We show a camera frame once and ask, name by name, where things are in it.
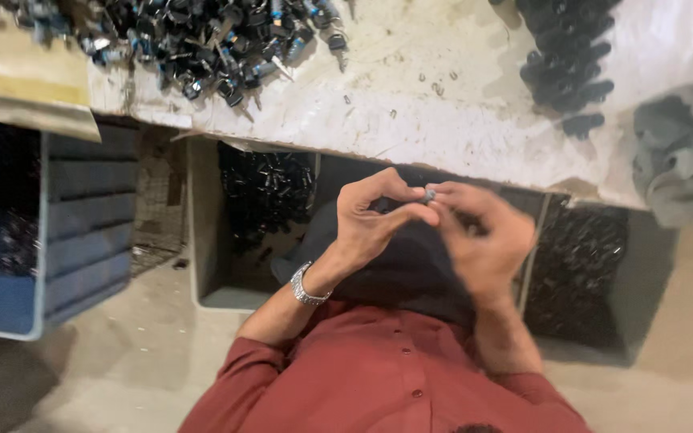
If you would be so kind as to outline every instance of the metal watch band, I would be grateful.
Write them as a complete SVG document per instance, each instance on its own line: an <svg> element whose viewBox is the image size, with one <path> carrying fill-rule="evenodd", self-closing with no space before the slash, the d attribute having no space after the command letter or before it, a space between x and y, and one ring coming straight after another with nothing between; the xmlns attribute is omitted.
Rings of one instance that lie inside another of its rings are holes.
<svg viewBox="0 0 693 433"><path fill-rule="evenodd" d="M303 274L306 272L309 267L312 266L312 261L308 261L301 265L301 267L294 273L293 277L290 279L290 285L294 289L294 296L296 297L297 300L299 300L302 304L306 305L321 305L323 302L328 300L330 297L330 294L333 293L331 290L327 295L325 296L312 296L308 294L305 290L303 290L303 284L301 281L303 281Z"/></svg>

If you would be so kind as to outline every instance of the white workbench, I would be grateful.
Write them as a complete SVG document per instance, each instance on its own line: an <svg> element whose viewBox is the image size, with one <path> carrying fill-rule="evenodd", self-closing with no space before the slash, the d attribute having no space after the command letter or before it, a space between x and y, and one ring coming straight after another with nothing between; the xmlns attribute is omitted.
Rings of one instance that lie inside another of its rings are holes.
<svg viewBox="0 0 693 433"><path fill-rule="evenodd" d="M316 38L294 83L265 79L263 109L245 97L249 116L217 95L190 103L175 89L161 94L155 73L140 66L130 74L89 62L81 72L87 105L237 140L644 205L630 179L628 123L640 102L693 83L693 0L624 0L614 10L602 78L616 88L588 107L607 123L585 142L565 137L557 117L535 113L518 75L534 42L516 13L503 10L509 2L497 13L487 0L355 1L352 21L347 3L334 0L350 37L346 73Z"/></svg>

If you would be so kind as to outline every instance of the shirt sleeve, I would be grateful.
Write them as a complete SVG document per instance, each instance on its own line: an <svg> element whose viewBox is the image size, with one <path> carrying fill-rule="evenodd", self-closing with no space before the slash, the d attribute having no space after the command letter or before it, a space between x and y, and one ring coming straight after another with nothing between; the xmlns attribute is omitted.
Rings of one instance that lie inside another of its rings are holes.
<svg viewBox="0 0 693 433"><path fill-rule="evenodd" d="M237 338L213 385L184 420L180 433L237 431L283 369L285 355L259 341Z"/></svg>
<svg viewBox="0 0 693 433"><path fill-rule="evenodd" d="M584 418L557 392L542 374L500 374L492 378L518 397L534 405L537 420L547 431L557 433L588 433Z"/></svg>

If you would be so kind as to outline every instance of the wrist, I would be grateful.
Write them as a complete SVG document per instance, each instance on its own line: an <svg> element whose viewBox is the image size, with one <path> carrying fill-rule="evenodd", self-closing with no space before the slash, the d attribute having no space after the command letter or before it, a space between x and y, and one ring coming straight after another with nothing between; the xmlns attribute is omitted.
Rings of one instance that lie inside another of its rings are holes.
<svg viewBox="0 0 693 433"><path fill-rule="evenodd" d="M509 284L489 288L481 287L479 290L471 290L470 296L477 310L504 310L515 308L515 299L510 289Z"/></svg>
<svg viewBox="0 0 693 433"><path fill-rule="evenodd" d="M343 262L333 244L303 274L304 290L312 296L325 296L353 271Z"/></svg>

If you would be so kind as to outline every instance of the red shirt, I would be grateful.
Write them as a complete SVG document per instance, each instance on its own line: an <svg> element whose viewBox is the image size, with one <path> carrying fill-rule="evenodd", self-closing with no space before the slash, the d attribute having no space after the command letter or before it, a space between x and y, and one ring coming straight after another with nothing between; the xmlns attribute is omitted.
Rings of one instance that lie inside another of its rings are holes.
<svg viewBox="0 0 693 433"><path fill-rule="evenodd" d="M329 302L309 328L287 356L237 338L181 433L589 431L541 374L487 378L457 326Z"/></svg>

